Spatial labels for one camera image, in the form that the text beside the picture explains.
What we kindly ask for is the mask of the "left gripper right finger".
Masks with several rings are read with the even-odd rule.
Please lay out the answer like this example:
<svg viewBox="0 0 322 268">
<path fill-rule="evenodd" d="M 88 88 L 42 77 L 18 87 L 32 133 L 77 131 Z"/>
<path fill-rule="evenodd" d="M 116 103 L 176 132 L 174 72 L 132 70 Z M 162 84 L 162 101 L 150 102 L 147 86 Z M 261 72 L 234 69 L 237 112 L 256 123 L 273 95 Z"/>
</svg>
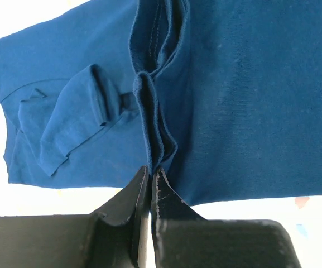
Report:
<svg viewBox="0 0 322 268">
<path fill-rule="evenodd" d="M 207 220 L 172 189 L 159 168 L 152 182 L 156 267 L 299 268 L 291 238 L 272 220 Z"/>
</svg>

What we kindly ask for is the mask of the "blue t shirt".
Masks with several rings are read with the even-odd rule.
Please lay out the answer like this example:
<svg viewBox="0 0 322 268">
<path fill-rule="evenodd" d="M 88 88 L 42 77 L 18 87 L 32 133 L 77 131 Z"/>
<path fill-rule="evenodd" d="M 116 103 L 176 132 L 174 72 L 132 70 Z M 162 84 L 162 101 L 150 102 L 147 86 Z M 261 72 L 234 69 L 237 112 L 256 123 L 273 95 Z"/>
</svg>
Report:
<svg viewBox="0 0 322 268">
<path fill-rule="evenodd" d="M 88 1 L 0 39 L 0 104 L 11 184 L 322 195 L 322 1 Z"/>
</svg>

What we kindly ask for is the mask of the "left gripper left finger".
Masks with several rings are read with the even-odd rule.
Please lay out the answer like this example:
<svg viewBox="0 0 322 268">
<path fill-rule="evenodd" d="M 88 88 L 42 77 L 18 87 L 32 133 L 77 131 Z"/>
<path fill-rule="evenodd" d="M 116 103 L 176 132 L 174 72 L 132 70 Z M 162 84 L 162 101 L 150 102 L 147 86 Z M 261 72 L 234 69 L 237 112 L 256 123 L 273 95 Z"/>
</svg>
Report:
<svg viewBox="0 0 322 268">
<path fill-rule="evenodd" d="M 145 267 L 148 168 L 90 214 L 0 217 L 0 267 Z"/>
</svg>

